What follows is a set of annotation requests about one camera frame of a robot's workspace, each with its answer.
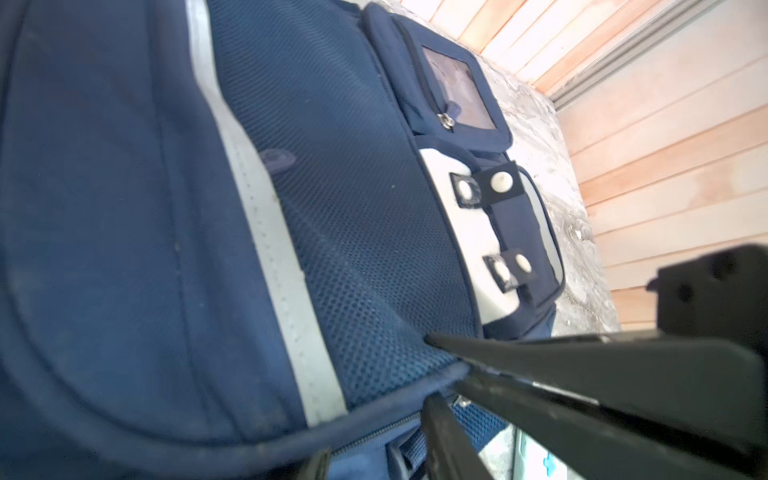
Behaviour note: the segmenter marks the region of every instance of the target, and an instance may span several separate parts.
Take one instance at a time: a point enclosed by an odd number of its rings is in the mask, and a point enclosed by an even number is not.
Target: black tab
[[[508,180],[504,182],[504,177],[511,180],[511,183]],[[514,161],[480,171],[472,175],[472,178],[480,186],[480,207],[525,194],[518,165]]]
[[[486,255],[483,260],[491,271],[493,280],[496,280],[498,288],[504,293],[536,278],[536,273],[531,270],[531,264],[519,249],[507,250],[501,255]]]
[[[514,161],[480,171],[471,177],[452,174],[451,179],[456,200],[461,208],[488,207],[502,200],[525,194],[518,165]],[[459,182],[470,184],[472,197],[467,195],[467,187]]]

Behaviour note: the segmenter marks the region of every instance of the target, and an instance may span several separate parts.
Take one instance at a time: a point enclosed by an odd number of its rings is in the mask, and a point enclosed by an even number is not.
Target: zipper
[[[336,450],[334,453],[331,454],[331,457],[338,457],[340,455],[344,455],[345,453],[361,446],[363,443],[370,442],[371,440],[378,437],[379,435],[383,435],[391,430],[394,430],[398,427],[405,425],[406,423],[412,422],[413,420],[417,419],[419,415],[421,415],[421,412],[412,413],[411,415],[408,415],[407,417],[402,418],[397,422],[390,423],[386,427],[382,427],[381,429],[378,429],[375,432],[371,432],[368,435],[360,437],[354,442],[348,443],[344,445],[342,448]]]
[[[445,401],[449,405],[451,405],[451,406],[459,405],[463,409],[468,407],[472,403],[471,401],[465,399],[464,397],[462,397],[460,395],[456,395],[456,394],[450,395],[447,399],[445,399]],[[422,414],[421,411],[414,412],[411,415],[408,415],[407,417],[404,417],[404,418],[398,420],[397,422],[390,423],[389,425],[387,425],[385,427],[382,427],[382,428],[376,430],[375,432],[371,432],[368,435],[360,437],[359,439],[355,440],[354,442],[348,443],[348,444],[344,445],[343,447],[341,447],[340,449],[334,451],[331,454],[331,457],[338,457],[338,456],[344,455],[345,453],[347,453],[347,452],[349,452],[349,451],[351,451],[353,449],[356,449],[357,447],[361,446],[363,443],[370,442],[371,440],[373,440],[374,438],[378,437],[379,435],[384,435],[387,432],[390,432],[390,431],[392,431],[394,429],[402,427],[406,423],[410,423],[410,422],[416,420],[419,417],[419,415],[421,415],[421,414]]]
[[[442,125],[442,127],[450,131],[451,129],[453,129],[453,126],[456,125],[456,120],[454,118],[451,118],[451,116],[447,111],[442,111],[442,109],[437,105],[437,100],[435,99],[435,95],[432,93],[432,90],[429,88],[429,82],[427,82],[427,77],[424,74],[423,67],[420,65],[419,52],[416,50],[416,45],[413,43],[413,40],[411,39],[411,35],[408,33],[406,28],[400,22],[394,19],[392,20],[392,22],[394,22],[395,27],[398,30],[400,30],[400,35],[402,35],[403,40],[405,40],[406,42],[406,48],[408,49],[408,53],[411,55],[413,70],[416,73],[416,79],[419,80],[419,86],[422,88],[422,91],[424,93],[424,96],[427,99],[427,103],[429,104],[429,107],[437,115],[437,118],[440,120],[440,124]]]

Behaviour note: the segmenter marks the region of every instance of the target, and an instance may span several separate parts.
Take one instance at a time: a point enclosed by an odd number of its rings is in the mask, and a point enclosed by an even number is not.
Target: blue mesh panel
[[[453,408],[453,412],[478,452],[507,426],[507,422],[504,420],[475,405],[470,405],[465,409],[456,406]]]
[[[474,336],[457,250],[355,19],[332,2],[210,0],[224,97],[275,187],[348,406],[448,365],[422,341]]]

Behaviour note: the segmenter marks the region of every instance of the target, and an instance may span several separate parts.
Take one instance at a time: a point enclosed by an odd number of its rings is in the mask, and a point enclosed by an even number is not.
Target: zipper pull
[[[460,406],[463,409],[465,409],[468,406],[470,406],[471,404],[472,404],[472,400],[459,395],[459,396],[456,397],[456,400],[453,401],[451,406]]]
[[[456,118],[462,113],[462,108],[454,101],[445,104],[445,113],[437,114],[442,127],[448,131],[456,125]]]

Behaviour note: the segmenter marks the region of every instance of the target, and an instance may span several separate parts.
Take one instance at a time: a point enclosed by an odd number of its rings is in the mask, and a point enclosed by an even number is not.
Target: white snap button
[[[531,267],[531,262],[528,261],[527,258],[525,258],[522,254],[518,253],[515,255],[515,262],[518,263],[518,266],[520,267],[520,270],[530,273],[533,268]]]
[[[474,197],[474,195],[472,195],[472,185],[466,180],[459,180],[458,195],[464,200],[471,200],[472,197]]]
[[[502,279],[502,282],[507,283],[509,280],[512,280],[512,274],[509,271],[509,268],[507,268],[507,264],[503,261],[496,260],[493,263],[493,270],[496,271],[496,275],[498,275],[498,278]]]
[[[509,172],[498,172],[491,177],[491,188],[499,194],[505,194],[512,188],[512,182]]]

